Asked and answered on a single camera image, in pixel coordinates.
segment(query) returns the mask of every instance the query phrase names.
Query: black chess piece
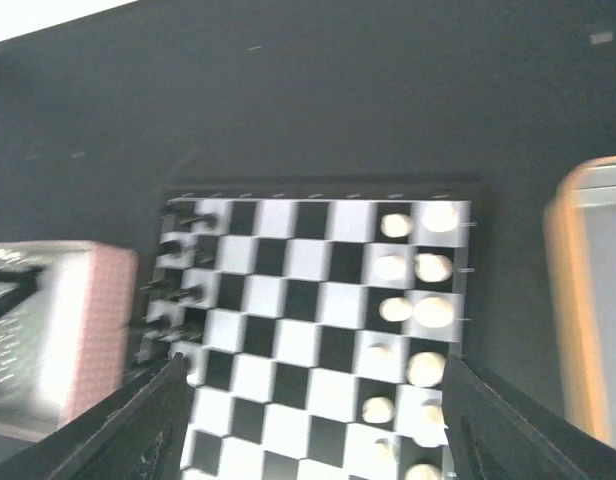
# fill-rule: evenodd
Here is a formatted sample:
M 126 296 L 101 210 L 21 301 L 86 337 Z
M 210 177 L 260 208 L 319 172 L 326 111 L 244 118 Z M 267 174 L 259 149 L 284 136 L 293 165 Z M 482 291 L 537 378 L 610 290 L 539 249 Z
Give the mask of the black chess piece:
M 157 293 L 157 292 L 167 292 L 172 290 L 173 284 L 169 278 L 160 278 L 159 280 L 153 280 L 139 290 L 145 293 Z
M 184 247 L 179 240 L 168 240 L 159 244 L 158 255 L 179 256 L 184 251 Z
M 191 217 L 185 217 L 179 219 L 179 225 L 187 227 L 188 225 L 192 225 L 193 223 L 203 223 L 206 228 L 210 230 L 214 230 L 217 228 L 217 215 L 214 213 L 203 213 L 200 215 L 193 215 Z
M 171 293 L 166 297 L 166 300 L 171 302 L 178 302 L 184 298 L 191 298 L 195 302 L 201 302 L 204 299 L 205 290 L 202 285 L 194 285 L 188 288 L 182 288 L 176 292 Z

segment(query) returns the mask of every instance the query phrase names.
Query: dark gray surface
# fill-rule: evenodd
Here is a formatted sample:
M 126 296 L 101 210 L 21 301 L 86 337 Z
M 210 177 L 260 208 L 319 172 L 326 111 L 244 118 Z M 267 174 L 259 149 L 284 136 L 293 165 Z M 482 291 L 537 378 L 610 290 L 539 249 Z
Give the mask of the dark gray surface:
M 616 2 L 502 3 L 149 1 L 2 44 L 0 241 L 107 242 L 145 271 L 178 179 L 473 172 L 466 350 L 561 413 L 542 215 L 616 154 Z M 615 40 L 592 47 L 600 17 Z

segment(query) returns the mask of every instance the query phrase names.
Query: white chess piece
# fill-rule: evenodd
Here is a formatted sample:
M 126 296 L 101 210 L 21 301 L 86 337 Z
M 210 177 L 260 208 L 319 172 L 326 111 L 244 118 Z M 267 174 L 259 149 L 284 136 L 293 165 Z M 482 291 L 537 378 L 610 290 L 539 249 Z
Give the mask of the white chess piece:
M 441 471 L 434 465 L 420 463 L 406 471 L 405 480 L 441 480 Z
M 364 402 L 361 416 L 366 423 L 387 423 L 392 420 L 395 407 L 386 397 L 373 397 Z
M 415 304 L 413 317 L 426 328 L 443 328 L 452 323 L 455 309 L 442 297 L 426 297 Z
M 403 297 L 391 297 L 379 304 L 379 315 L 387 322 L 403 322 L 412 317 L 413 306 Z
M 421 352 L 408 362 L 407 378 L 415 387 L 430 388 L 439 384 L 444 376 L 446 359 L 435 352 Z
M 420 253 L 415 256 L 415 273 L 424 282 L 443 282 L 452 275 L 452 262 L 444 255 Z
M 431 232 L 450 232 L 459 226 L 459 214 L 452 202 L 430 202 L 424 209 L 421 223 Z
M 388 238 L 405 237 L 412 231 L 412 221 L 408 215 L 391 213 L 381 219 L 381 233 Z
M 390 463 L 397 461 L 397 453 L 390 441 L 381 438 L 373 445 L 373 458 L 380 463 Z
M 367 353 L 368 361 L 373 364 L 385 365 L 393 359 L 392 350 L 386 345 L 370 345 Z
M 406 259 L 401 255 L 386 255 L 376 259 L 373 268 L 383 280 L 399 280 L 406 276 Z
M 417 408 L 413 440 L 424 448 L 436 448 L 447 443 L 444 414 L 440 405 L 424 404 Z

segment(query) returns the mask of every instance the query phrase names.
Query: chessboard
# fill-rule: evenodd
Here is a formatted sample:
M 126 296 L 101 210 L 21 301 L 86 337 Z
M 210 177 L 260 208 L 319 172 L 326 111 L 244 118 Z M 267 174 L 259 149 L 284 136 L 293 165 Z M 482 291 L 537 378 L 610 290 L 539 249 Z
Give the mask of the chessboard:
M 461 352 L 474 189 L 181 187 L 140 355 L 182 352 L 181 478 L 455 478 L 440 404 Z

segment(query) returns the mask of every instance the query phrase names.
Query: white wall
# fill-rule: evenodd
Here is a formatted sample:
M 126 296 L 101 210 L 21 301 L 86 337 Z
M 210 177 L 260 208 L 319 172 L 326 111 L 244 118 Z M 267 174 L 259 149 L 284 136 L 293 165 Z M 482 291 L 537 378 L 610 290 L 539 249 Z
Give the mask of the white wall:
M 136 0 L 0 0 L 0 41 Z

